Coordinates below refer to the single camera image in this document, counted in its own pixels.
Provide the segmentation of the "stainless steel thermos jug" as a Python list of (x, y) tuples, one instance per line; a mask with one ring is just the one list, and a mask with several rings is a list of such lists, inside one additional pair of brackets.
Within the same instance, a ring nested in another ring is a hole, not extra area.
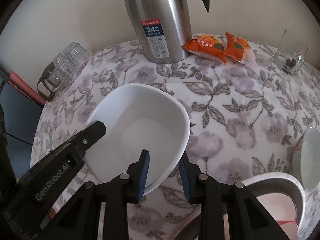
[(182, 61), (190, 53), (191, 39), (187, 0), (124, 0), (129, 19), (145, 57), (157, 64)]

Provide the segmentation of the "upturned drinking glass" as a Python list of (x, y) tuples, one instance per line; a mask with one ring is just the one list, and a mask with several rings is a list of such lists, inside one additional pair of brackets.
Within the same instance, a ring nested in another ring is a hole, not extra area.
[(71, 42), (62, 52), (65, 57), (75, 66), (80, 66), (87, 62), (91, 56), (91, 52), (86, 50), (78, 42)]
[(63, 54), (58, 54), (53, 59), (53, 64), (54, 73), (63, 82), (71, 80), (77, 72), (77, 67)]

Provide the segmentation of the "strawberry pattern bowl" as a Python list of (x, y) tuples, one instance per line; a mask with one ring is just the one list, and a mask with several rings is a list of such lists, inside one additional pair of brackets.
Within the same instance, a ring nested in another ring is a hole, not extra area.
[(289, 220), (278, 220), (277, 223), (290, 240), (297, 239), (298, 225), (296, 222)]

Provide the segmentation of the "clear glass mug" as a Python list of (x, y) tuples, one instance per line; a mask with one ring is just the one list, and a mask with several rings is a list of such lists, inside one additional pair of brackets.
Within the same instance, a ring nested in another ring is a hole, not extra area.
[(287, 74), (293, 74), (298, 72), (303, 65), (307, 51), (306, 43), (286, 28), (273, 60), (280, 70)]

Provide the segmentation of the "light blue bowl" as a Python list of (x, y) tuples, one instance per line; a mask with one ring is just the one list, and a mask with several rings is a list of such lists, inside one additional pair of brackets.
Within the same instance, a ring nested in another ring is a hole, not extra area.
[(299, 138), (292, 157), (292, 173), (306, 191), (319, 185), (319, 131), (310, 127)]

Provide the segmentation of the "orange snack packet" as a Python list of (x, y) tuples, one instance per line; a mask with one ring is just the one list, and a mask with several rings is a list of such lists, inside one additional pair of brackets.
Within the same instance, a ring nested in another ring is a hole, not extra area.
[(223, 54), (225, 48), (221, 41), (213, 35), (197, 34), (183, 48), (197, 56), (210, 60), (219, 59), (226, 64), (226, 58)]
[(253, 49), (246, 39), (228, 32), (225, 33), (225, 36), (227, 38), (227, 46), (223, 50), (223, 55), (248, 66), (254, 63)]

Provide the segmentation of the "floral grey tablecloth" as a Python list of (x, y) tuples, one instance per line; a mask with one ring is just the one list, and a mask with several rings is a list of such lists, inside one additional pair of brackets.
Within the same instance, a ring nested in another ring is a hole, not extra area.
[[(272, 61), (274, 48), (253, 45), (249, 67), (191, 55), (173, 64), (148, 61), (137, 40), (93, 52), (71, 90), (42, 111), (31, 167), (85, 127), (105, 96), (141, 83), (178, 100), (190, 118), (186, 152), (217, 181), (233, 184), (269, 172), (292, 172), (293, 150), (309, 128), (319, 131), (319, 71), (304, 63), (287, 75)], [(139, 204), (128, 206), (130, 239), (167, 239), (198, 209), (187, 203), (178, 166)]]

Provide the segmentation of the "pink floral rim plate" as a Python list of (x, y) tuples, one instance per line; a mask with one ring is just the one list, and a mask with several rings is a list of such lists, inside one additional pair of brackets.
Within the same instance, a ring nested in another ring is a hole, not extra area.
[(269, 193), (257, 196), (257, 199), (276, 221), (296, 222), (296, 207), (289, 196), (282, 193)]

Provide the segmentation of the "white square bowl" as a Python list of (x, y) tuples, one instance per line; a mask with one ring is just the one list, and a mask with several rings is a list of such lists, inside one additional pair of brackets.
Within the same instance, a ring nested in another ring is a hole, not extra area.
[(99, 183), (124, 173), (138, 161), (142, 150), (150, 153), (145, 194), (155, 190), (178, 164), (187, 146), (190, 119), (173, 96), (138, 83), (121, 86), (93, 109), (86, 121), (106, 127), (105, 135), (84, 157)]

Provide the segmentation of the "stainless steel plate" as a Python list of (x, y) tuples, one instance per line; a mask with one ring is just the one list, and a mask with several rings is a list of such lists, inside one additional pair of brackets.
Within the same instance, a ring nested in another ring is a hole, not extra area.
[[(305, 215), (306, 200), (304, 189), (298, 179), (287, 173), (270, 172), (242, 182), (256, 197), (269, 193), (282, 193), (289, 196), (296, 207), (296, 223), (300, 230)], [(197, 209), (178, 223), (168, 234), (167, 239), (197, 239), (199, 229), (200, 209)]]

